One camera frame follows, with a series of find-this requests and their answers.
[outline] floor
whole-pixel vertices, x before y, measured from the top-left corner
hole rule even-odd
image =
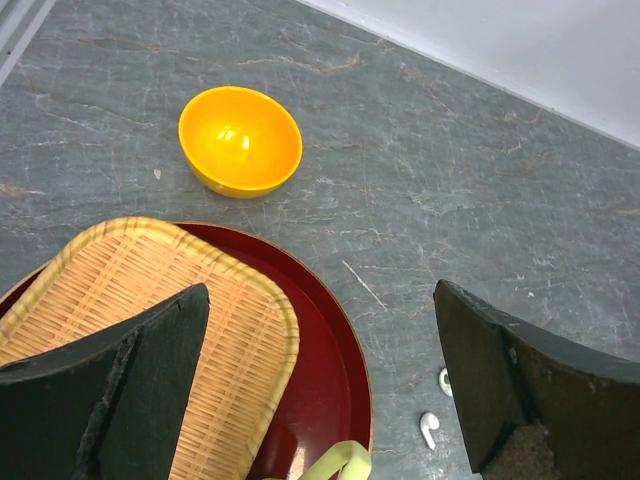
[[[303,132],[299,171],[263,199],[207,191],[180,151],[181,109],[223,84],[275,97]],[[0,290],[121,215],[280,245],[358,333],[374,479],[472,478],[437,384],[439,278],[640,361],[640,153],[292,0],[58,0],[0,119]]]

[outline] bamboo tray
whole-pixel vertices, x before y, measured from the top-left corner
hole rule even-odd
[[[297,319],[268,277],[175,225],[115,219],[72,240],[0,319],[0,365],[198,282],[211,313],[170,478],[244,478],[293,371]]]

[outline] red lacquer tray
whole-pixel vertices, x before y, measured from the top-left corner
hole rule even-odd
[[[178,225],[269,276],[298,317],[298,361],[247,478],[298,478],[342,440],[357,440],[371,450],[372,405],[364,358],[349,320],[327,288],[300,262],[257,237],[215,225]],[[0,317],[41,270],[5,295]]]

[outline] white wall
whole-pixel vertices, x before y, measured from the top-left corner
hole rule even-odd
[[[638,0],[301,0],[640,147]]]

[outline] orange bowl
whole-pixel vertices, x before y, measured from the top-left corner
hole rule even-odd
[[[180,145],[209,188],[253,198],[286,182],[302,159],[302,135],[273,98],[243,87],[217,87],[193,97],[180,115]]]

